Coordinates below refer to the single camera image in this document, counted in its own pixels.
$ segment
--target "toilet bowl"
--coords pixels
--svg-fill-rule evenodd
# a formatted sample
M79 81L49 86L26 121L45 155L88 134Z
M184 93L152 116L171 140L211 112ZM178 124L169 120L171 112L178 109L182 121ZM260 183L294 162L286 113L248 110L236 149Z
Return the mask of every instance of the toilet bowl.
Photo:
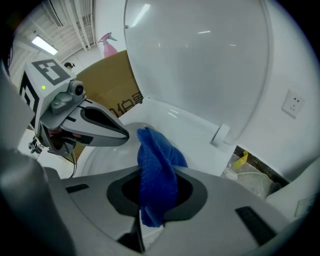
M129 132L121 146L86 147L81 153L75 177L114 172L136 166L140 142L137 129L148 126L162 133L184 155L192 169L220 176L236 145L223 143L219 148L212 140L219 126L167 103L145 98L122 115L120 121Z

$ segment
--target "white wall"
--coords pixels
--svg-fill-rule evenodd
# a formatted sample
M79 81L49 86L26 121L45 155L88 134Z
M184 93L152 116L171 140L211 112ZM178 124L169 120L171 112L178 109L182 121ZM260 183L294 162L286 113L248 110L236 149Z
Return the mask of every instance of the white wall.
M62 64L66 62L74 63L75 67L72 68L72 72L74 74L78 74L85 68L89 67L93 63L103 59L104 55L100 53L99 49L96 46L92 46L91 49L85 51L81 49L75 53L75 55L71 55L69 58L62 61Z
M268 3L273 67L264 99L239 145L292 181L320 155L319 63L292 18L277 3ZM305 100L296 119L281 110L289 89Z
M94 0L95 40L100 53L104 54L102 42L98 42L105 34L112 32L111 45L121 52L126 49L124 35L124 12L126 0Z

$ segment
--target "blue cloth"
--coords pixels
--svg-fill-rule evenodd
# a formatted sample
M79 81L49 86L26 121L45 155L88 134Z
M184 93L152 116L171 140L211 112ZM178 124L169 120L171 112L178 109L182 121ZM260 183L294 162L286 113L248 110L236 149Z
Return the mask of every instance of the blue cloth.
M138 129L141 142L138 165L142 167L139 207L142 223L160 227L164 213L176 206L178 196L174 166L188 167L182 153L166 137L149 127Z

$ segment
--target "cardboard box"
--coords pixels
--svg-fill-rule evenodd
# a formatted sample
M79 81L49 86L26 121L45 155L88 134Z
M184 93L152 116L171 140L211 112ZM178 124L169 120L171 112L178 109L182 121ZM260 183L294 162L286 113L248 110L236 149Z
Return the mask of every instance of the cardboard box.
M126 50L92 64L81 71L76 79L83 82L89 100L105 106L118 118L134 105L142 103L143 97ZM77 159L84 148L78 143L75 146Z

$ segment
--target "black slot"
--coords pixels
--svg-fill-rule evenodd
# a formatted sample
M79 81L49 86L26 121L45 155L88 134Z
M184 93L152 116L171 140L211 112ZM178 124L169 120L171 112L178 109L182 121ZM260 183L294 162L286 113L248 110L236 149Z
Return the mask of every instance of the black slot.
M249 206L235 209L251 235L262 246L276 236L276 233Z
M73 193L73 192L77 192L77 191L80 191L80 190L84 190L84 189L87 189L89 188L89 186L87 184L79 184L79 185L74 185L74 186L68 186L66 187L66 191L70 194L70 193Z

